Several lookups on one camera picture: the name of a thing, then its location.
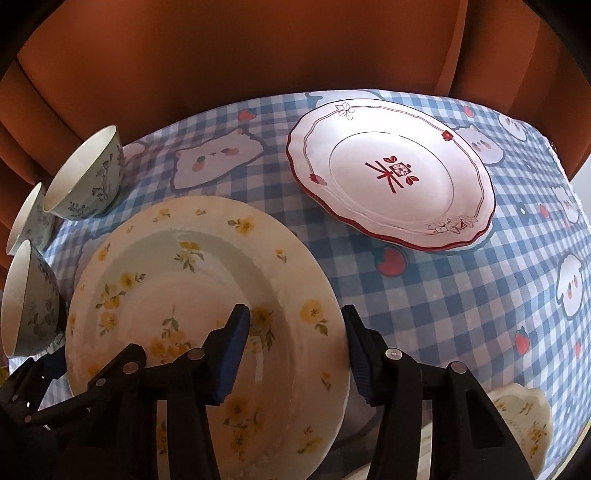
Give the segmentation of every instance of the blue gripper pad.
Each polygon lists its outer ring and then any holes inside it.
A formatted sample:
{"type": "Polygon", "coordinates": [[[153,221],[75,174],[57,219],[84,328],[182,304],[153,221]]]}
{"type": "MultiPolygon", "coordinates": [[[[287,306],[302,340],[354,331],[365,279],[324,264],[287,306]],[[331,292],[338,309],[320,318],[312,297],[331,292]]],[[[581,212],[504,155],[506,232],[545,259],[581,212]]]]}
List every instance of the blue gripper pad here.
{"type": "Polygon", "coordinates": [[[251,312],[239,304],[232,310],[226,326],[210,332],[203,342],[213,387],[206,394],[206,404],[221,405],[232,391],[250,327],[251,312]]]}
{"type": "Polygon", "coordinates": [[[376,384],[382,375],[382,356],[388,348],[382,336],[366,329],[353,305],[345,305],[341,312],[349,341],[349,361],[357,391],[371,405],[380,405],[376,384]]]}

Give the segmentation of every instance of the yellow floral plate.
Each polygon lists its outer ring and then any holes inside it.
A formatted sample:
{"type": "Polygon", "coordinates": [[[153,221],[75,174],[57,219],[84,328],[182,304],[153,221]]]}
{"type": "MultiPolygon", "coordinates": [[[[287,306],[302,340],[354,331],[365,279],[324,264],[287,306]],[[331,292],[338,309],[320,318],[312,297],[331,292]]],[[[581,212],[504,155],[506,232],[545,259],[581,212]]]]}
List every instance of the yellow floral plate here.
{"type": "MultiPolygon", "coordinates": [[[[493,390],[488,396],[517,440],[532,473],[539,476],[554,433],[552,410],[544,393],[514,383],[493,390]]],[[[433,424],[429,423],[421,431],[417,480],[429,479],[432,434],[433,424]]],[[[343,480],[366,480],[369,466],[361,467],[343,480]]]]}
{"type": "MultiPolygon", "coordinates": [[[[308,478],[339,431],[349,359],[322,269],[285,226],[222,197],[173,199],[111,233],[70,306],[66,360],[74,394],[130,342],[148,366],[201,346],[236,303],[251,329],[231,395],[208,418],[222,478],[308,478]]],[[[159,404],[160,479],[167,442],[159,404]]]]}

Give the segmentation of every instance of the small white bowl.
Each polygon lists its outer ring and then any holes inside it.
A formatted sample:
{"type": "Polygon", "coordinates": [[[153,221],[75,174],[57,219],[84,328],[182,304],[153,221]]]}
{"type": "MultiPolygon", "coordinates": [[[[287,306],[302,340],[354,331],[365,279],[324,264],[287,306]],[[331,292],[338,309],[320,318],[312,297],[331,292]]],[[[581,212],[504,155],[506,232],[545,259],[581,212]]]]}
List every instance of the small white bowl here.
{"type": "Polygon", "coordinates": [[[25,240],[8,270],[2,298],[0,336],[6,356],[31,356],[47,349],[65,309],[51,268],[25,240]]]}
{"type": "Polygon", "coordinates": [[[26,239],[31,240],[35,248],[43,250],[49,243],[55,217],[43,211],[43,200],[45,199],[45,187],[38,183],[27,196],[22,204],[6,244],[6,253],[14,255],[18,247],[26,239]]]}
{"type": "Polygon", "coordinates": [[[117,197],[125,160],[116,125],[79,146],[49,185],[43,210],[67,220],[104,212],[117,197]]]}

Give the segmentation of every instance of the tablecloth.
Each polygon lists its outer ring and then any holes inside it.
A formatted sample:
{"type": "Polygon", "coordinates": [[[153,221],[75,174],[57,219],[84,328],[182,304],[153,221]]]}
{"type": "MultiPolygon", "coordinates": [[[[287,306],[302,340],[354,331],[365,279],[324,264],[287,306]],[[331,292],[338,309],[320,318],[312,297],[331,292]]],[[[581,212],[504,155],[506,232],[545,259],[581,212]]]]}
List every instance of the tablecloth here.
{"type": "MultiPolygon", "coordinates": [[[[105,236],[154,203],[183,195],[247,202],[289,227],[389,346],[433,365],[464,362],[485,389],[539,387],[554,440],[542,478],[565,458],[591,401],[589,223],[549,141],[535,128],[474,103],[357,90],[278,95],[200,113],[125,147],[119,199],[102,217],[64,222],[44,253],[64,296],[105,236]],[[298,118],[326,102],[380,98],[421,110],[482,157],[496,195],[492,229],[477,246],[425,253],[372,239],[332,218],[294,181],[285,154],[298,118]],[[201,184],[204,162],[234,168],[201,184]]],[[[11,361],[14,369],[19,360],[11,361]]],[[[70,395],[54,382],[44,405],[70,395]]],[[[371,460],[379,410],[354,383],[343,427],[313,478],[337,480],[371,460]]]]}

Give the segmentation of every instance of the checkered pattern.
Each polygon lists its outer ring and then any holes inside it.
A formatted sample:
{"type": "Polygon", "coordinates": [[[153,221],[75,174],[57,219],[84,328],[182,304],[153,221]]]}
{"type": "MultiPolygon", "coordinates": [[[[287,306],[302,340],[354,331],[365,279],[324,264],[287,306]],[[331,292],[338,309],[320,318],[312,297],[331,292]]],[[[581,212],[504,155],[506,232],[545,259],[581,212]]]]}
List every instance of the checkered pattern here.
{"type": "MultiPolygon", "coordinates": [[[[571,198],[576,200],[576,196],[548,141],[530,125],[523,124],[527,142],[521,142],[500,126],[495,111],[482,106],[371,92],[421,110],[450,128],[475,125],[504,150],[503,161],[487,167],[496,194],[496,213],[484,243],[462,252],[429,254],[374,240],[328,215],[296,185],[285,155],[290,129],[319,99],[317,94],[302,93],[234,103],[142,138],[138,142],[146,150],[128,160],[116,206],[101,218],[64,222],[45,256],[69,298],[85,242],[114,230],[140,210],[187,194],[247,202],[297,234],[328,276],[341,305],[353,303],[366,325],[380,331],[389,346],[428,364],[461,360],[486,389],[514,381],[541,388],[554,416],[545,477],[567,455],[591,408],[591,378],[585,374],[591,369],[588,220],[579,203],[578,223],[566,222],[551,188],[563,186],[571,198]],[[473,117],[466,114],[465,106],[473,117]],[[245,109],[255,118],[240,121],[238,113],[245,109]],[[237,127],[262,140],[264,155],[205,186],[173,192],[176,150],[197,146],[237,127]],[[525,206],[525,216],[519,214],[517,204],[525,206]],[[541,214],[544,208],[548,218],[541,214]],[[402,275],[386,277],[376,269],[376,259],[385,247],[397,249],[407,260],[402,275]],[[586,287],[582,307],[572,320],[556,301],[558,266],[567,253],[581,260],[586,287]],[[521,327],[531,342],[524,355],[514,342],[521,327]],[[582,347],[578,358],[575,342],[582,347]]],[[[349,92],[342,98],[356,96],[349,92]]],[[[11,361],[11,367],[19,363],[11,361]]],[[[44,404],[69,395],[62,379],[52,385],[44,404]]],[[[365,406],[353,386],[342,431],[313,478],[336,480],[369,462],[379,419],[380,412],[365,406]]]]}

